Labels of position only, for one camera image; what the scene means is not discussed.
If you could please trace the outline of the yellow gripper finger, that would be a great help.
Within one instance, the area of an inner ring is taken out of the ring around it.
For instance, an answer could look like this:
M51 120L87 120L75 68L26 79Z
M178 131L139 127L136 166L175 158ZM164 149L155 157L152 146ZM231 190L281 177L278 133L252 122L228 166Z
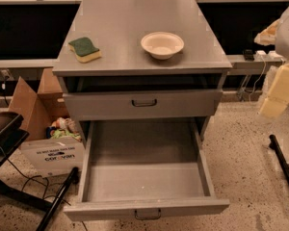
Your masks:
M289 105L289 63L276 70L259 113L267 118L280 116Z
M276 29L279 20L274 21L270 26L258 33L254 38L254 42L260 45L268 46L276 43Z

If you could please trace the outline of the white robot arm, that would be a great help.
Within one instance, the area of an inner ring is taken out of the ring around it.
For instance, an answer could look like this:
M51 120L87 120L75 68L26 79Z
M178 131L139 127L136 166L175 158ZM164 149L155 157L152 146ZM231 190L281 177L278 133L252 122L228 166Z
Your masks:
M275 118L289 105L289 7L280 19L258 33L254 41L261 45L273 44L277 54L286 60L286 63L277 69L259 110L261 115Z

